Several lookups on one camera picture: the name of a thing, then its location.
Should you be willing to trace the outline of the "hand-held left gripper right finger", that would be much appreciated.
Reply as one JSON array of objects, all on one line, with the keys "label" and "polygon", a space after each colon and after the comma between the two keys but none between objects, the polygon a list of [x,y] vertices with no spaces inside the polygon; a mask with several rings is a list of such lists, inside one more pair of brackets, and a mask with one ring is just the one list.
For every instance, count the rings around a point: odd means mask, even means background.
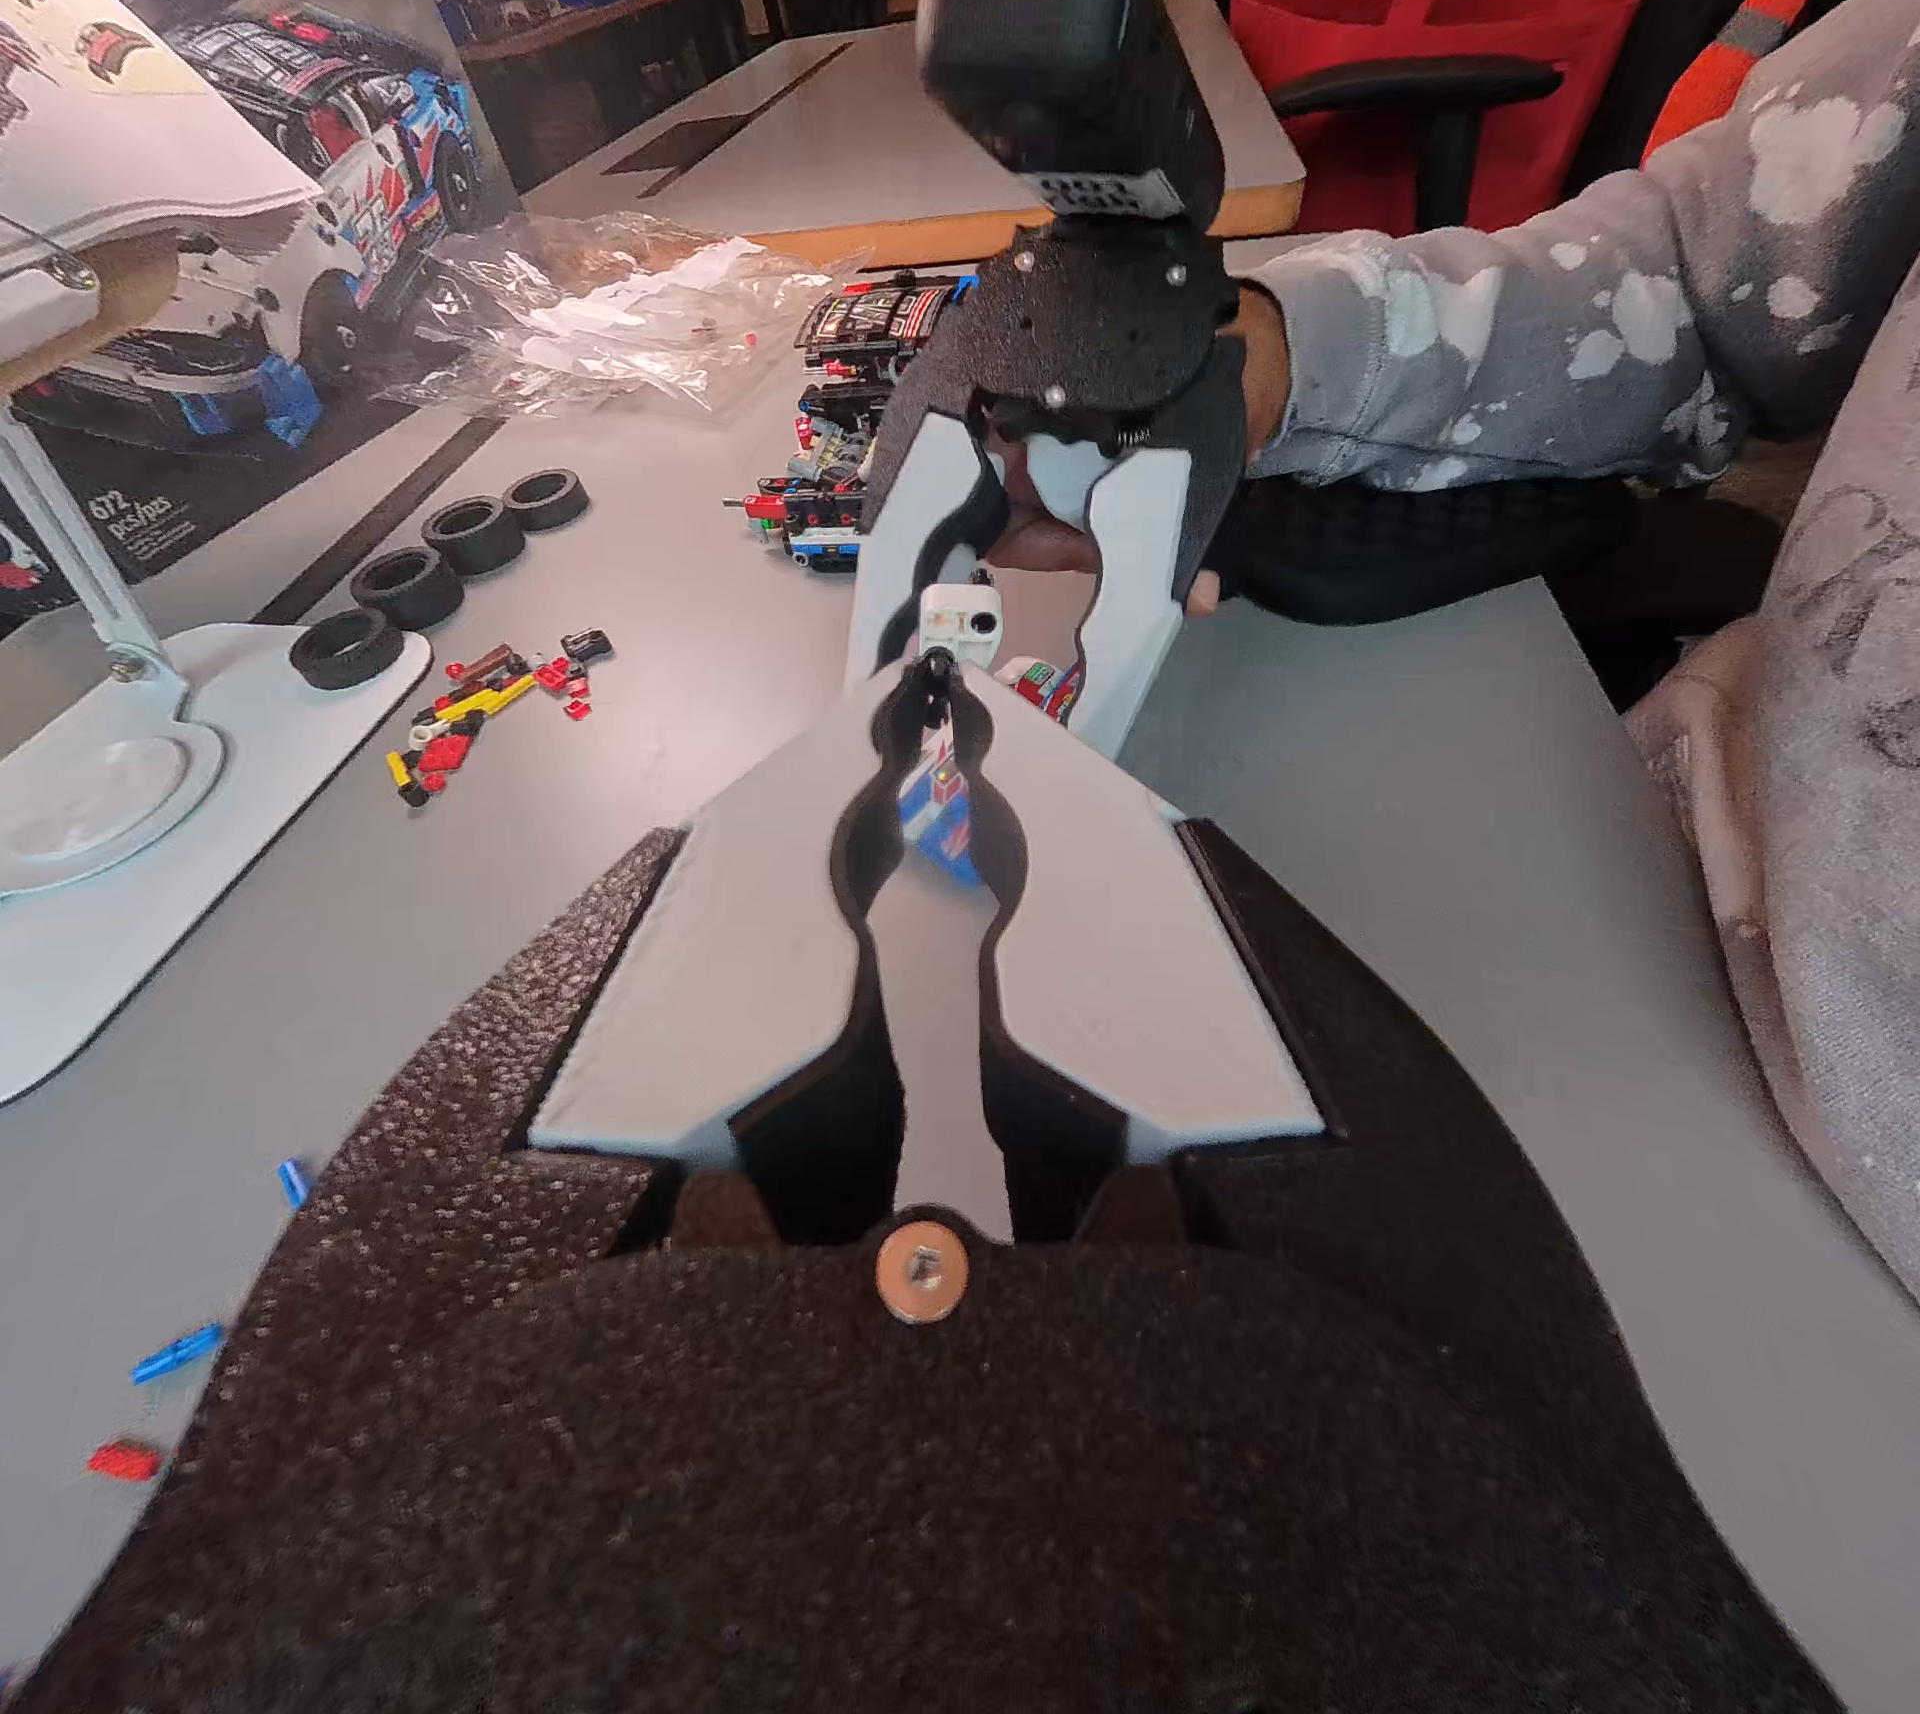
[{"label": "hand-held left gripper right finger", "polygon": [[1315,1143],[1324,1106],[1179,808],[1002,684],[951,679],[981,941],[981,1098],[1019,1243],[1072,1243],[1127,1167]]}]

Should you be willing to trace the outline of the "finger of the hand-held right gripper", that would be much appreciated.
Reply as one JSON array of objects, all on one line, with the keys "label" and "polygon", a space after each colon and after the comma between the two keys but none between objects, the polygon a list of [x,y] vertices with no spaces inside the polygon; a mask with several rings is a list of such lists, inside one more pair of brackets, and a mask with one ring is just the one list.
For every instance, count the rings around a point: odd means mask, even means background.
[{"label": "finger of the hand-held right gripper", "polygon": [[960,419],[925,411],[884,506],[861,528],[846,691],[907,653],[925,594],[972,575],[1002,523],[999,457]]},{"label": "finger of the hand-held right gripper", "polygon": [[1072,734],[1119,757],[1164,646],[1182,631],[1187,451],[1102,457],[1092,442],[1030,442],[1030,483],[1098,545],[1098,594],[1075,628],[1079,691]]}]

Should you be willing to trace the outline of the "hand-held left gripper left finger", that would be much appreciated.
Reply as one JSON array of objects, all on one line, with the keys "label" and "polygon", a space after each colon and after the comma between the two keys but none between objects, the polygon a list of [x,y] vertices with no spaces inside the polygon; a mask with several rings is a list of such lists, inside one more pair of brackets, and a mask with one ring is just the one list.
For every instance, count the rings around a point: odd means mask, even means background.
[{"label": "hand-held left gripper left finger", "polygon": [[873,900],[907,855],[902,782],[928,710],[941,671],[877,671],[688,820],[527,1151],[737,1174],[777,1236],[867,1236],[893,1212],[907,1096]]}]

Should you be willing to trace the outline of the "pale holed toy brick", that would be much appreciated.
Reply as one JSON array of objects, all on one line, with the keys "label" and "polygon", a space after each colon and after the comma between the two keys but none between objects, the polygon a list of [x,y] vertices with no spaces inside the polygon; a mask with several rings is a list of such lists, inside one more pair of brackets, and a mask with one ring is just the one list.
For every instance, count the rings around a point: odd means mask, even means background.
[{"label": "pale holed toy brick", "polygon": [[1002,594],[990,578],[934,578],[920,599],[920,653],[999,671],[1002,653]]}]

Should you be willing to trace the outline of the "blue white toy car panel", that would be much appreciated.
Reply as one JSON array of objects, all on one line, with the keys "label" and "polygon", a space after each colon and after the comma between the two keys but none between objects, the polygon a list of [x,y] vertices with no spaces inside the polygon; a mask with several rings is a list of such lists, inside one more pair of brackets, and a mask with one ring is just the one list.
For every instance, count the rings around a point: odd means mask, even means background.
[{"label": "blue white toy car panel", "polygon": [[[1035,653],[1009,653],[990,679],[1053,724],[1079,691],[1079,657],[1053,665]],[[951,724],[925,734],[925,762],[902,782],[902,844],[934,863],[948,882],[981,886],[967,776],[951,748]]]}]

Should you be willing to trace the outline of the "person's right forearm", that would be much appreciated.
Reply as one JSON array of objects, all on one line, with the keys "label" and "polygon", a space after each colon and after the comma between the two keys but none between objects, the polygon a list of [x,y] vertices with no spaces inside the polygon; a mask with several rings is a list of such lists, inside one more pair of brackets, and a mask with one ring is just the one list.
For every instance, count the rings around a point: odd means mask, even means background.
[{"label": "person's right forearm", "polygon": [[1267,258],[1290,387],[1255,480],[1717,480],[1912,381],[1920,0],[1842,0],[1645,170],[1503,233]]}]

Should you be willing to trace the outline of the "grey desk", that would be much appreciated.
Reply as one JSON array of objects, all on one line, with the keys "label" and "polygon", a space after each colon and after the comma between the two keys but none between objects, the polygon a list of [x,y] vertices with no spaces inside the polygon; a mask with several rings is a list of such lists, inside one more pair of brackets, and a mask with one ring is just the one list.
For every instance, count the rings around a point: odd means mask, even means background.
[{"label": "grey desk", "polygon": [[[179,954],[5,1106],[5,1677],[63,1633],[144,1489],[108,1436],[174,1443],[230,1317],[406,1053],[647,828],[830,710],[846,578],[723,502],[790,457],[795,353],[723,411],[416,411],[144,578],[163,631],[330,612],[330,545],[575,467],[592,514],[477,578],[441,657],[603,628],[592,724],[511,705],[432,814],[380,742],[301,814]],[[1717,980],[1717,934],[1611,698],[1540,586],[1314,631],[1230,609],[1164,657],[1127,764],[1217,820],[1459,1053],[1574,1227],[1675,1466],[1848,1707],[1912,1707],[1912,1301],[1807,1174]]]}]

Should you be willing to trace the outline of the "person's right hand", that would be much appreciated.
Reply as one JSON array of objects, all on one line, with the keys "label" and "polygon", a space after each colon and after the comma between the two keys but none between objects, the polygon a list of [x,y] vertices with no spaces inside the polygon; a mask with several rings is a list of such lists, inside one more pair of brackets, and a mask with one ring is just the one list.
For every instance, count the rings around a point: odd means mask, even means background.
[{"label": "person's right hand", "polygon": [[[1267,280],[1239,280],[1239,316],[1217,331],[1243,348],[1243,480],[1255,480],[1262,451],[1284,428],[1290,411],[1290,327]],[[1030,480],[1030,443],[1013,442],[1009,422],[985,428],[985,451],[1002,462],[1009,523],[990,545],[999,572],[1098,572],[1098,539],[1048,514]]]}]

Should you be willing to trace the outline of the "partly built toy car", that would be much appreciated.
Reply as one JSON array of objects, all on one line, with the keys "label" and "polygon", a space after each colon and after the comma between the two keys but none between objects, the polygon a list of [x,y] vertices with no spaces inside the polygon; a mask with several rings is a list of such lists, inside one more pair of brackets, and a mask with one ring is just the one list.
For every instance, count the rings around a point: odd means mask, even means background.
[{"label": "partly built toy car", "polygon": [[848,280],[805,316],[795,340],[805,353],[795,457],[733,502],[758,545],[810,575],[856,575],[877,419],[972,280],[972,272],[893,272]]}]

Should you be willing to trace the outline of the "white table with wooden edge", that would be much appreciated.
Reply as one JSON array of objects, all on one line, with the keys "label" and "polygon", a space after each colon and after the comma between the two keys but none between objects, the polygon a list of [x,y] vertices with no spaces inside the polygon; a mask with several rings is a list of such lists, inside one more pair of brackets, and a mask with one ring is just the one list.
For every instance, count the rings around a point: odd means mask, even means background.
[{"label": "white table with wooden edge", "polygon": [[913,24],[810,35],[525,194],[527,214],[666,214],[867,265],[985,258],[1048,207],[920,87]]}]

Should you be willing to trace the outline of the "pile of small coloured bricks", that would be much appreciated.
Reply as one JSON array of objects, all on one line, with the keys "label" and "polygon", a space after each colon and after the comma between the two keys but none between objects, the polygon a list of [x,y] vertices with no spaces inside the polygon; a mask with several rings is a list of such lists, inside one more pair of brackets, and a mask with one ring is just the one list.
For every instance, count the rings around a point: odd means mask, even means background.
[{"label": "pile of small coloured bricks", "polygon": [[444,691],[406,724],[406,742],[386,748],[386,782],[406,814],[428,814],[453,776],[471,762],[471,742],[498,716],[546,691],[565,724],[592,716],[592,671],[612,657],[612,639],[603,628],[565,631],[550,657],[527,657],[511,645],[498,645],[477,657],[444,665]]}]

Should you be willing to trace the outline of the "clear plastic bag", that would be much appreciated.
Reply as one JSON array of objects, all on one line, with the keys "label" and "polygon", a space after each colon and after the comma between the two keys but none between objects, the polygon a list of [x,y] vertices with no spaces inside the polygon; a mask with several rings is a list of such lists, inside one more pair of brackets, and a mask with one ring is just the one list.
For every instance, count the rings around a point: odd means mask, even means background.
[{"label": "clear plastic bag", "polygon": [[375,373],[386,399],[462,411],[723,411],[777,373],[867,250],[780,252],[659,214],[511,214],[428,250]]}]

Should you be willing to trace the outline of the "orange grey striped cloth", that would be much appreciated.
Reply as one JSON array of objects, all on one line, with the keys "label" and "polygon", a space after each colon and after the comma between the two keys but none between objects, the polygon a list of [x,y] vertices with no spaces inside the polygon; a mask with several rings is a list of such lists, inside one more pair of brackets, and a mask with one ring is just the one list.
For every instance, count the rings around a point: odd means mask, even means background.
[{"label": "orange grey striped cloth", "polygon": [[1668,139],[1722,119],[1739,100],[1743,71],[1788,37],[1807,0],[1739,0],[1735,15],[1695,52],[1695,60],[1672,79],[1652,137],[1652,162]]}]

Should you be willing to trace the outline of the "person's grey sweatshirt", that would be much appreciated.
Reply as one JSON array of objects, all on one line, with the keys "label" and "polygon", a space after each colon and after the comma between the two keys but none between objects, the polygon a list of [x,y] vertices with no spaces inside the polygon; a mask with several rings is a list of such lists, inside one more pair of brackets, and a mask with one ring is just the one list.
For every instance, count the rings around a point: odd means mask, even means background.
[{"label": "person's grey sweatshirt", "polygon": [[1920,293],[1830,422],[1755,612],[1628,734],[1675,814],[1762,1084],[1920,1296]]}]

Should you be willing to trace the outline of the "instruction booklet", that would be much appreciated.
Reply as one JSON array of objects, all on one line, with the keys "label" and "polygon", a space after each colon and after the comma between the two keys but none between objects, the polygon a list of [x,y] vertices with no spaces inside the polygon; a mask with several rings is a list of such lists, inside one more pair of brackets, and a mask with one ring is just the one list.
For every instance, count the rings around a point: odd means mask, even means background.
[{"label": "instruction booklet", "polygon": [[322,186],[121,0],[0,0],[5,278],[52,250],[315,196]]}]

